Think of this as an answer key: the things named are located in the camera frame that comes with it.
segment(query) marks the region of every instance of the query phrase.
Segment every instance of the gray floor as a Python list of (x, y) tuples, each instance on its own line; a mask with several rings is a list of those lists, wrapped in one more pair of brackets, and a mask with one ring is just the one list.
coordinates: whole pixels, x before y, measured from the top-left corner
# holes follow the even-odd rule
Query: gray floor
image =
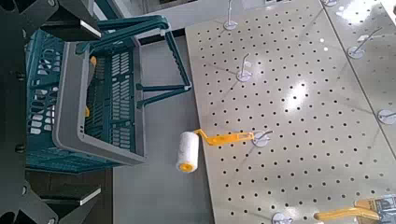
[[(190, 72), (185, 38), (177, 44)], [(181, 83), (163, 42), (143, 47), (142, 69), (146, 85)], [(115, 224), (214, 223), (202, 149), (196, 172), (182, 174), (175, 166), (179, 135), (198, 128), (193, 91), (146, 107), (148, 163), (114, 169)]]

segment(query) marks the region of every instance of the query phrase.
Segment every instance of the yellow roller handle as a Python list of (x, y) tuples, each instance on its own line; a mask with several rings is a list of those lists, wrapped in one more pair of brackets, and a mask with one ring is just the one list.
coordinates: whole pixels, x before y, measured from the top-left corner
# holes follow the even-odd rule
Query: yellow roller handle
[(210, 146), (222, 146), (228, 143), (254, 139), (254, 133), (232, 133), (208, 137), (202, 129), (198, 129), (194, 132), (200, 134)]
[(314, 218), (319, 221), (334, 220), (341, 217), (366, 217), (372, 220), (379, 220), (379, 215), (377, 212), (359, 207), (344, 208), (331, 212), (314, 214)]

